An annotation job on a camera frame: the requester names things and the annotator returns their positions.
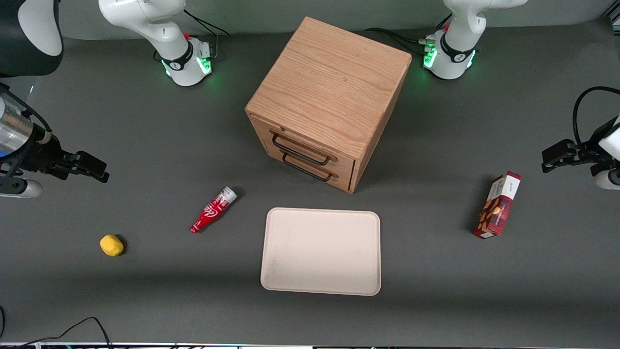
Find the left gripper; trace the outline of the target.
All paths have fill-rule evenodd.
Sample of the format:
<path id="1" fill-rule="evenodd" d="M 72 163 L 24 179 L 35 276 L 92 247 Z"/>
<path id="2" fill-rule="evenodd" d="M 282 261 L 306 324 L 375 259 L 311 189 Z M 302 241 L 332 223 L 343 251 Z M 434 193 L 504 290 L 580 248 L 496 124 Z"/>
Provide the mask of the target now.
<path id="1" fill-rule="evenodd" d="M 620 159 L 620 122 L 616 116 L 595 130 L 591 138 L 579 146 L 579 157 L 585 161 L 604 166 L 618 168 Z M 541 170 L 549 173 L 564 166 L 576 166 L 575 143 L 562 140 L 542 151 Z"/>

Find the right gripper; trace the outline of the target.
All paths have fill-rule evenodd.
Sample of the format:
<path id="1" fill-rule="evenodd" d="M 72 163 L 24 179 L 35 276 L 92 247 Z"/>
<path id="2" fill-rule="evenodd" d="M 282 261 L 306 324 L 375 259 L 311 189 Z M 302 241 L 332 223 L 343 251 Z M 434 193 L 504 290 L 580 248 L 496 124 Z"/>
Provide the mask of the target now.
<path id="1" fill-rule="evenodd" d="M 1 165 L 8 166 L 1 170 L 1 177 L 33 172 L 59 180 L 67 180 L 69 175 L 91 177 L 100 183 L 109 180 L 105 162 L 84 151 L 63 151 L 55 135 L 24 117 L 17 106 L 4 98 L 1 99 L 0 136 Z"/>

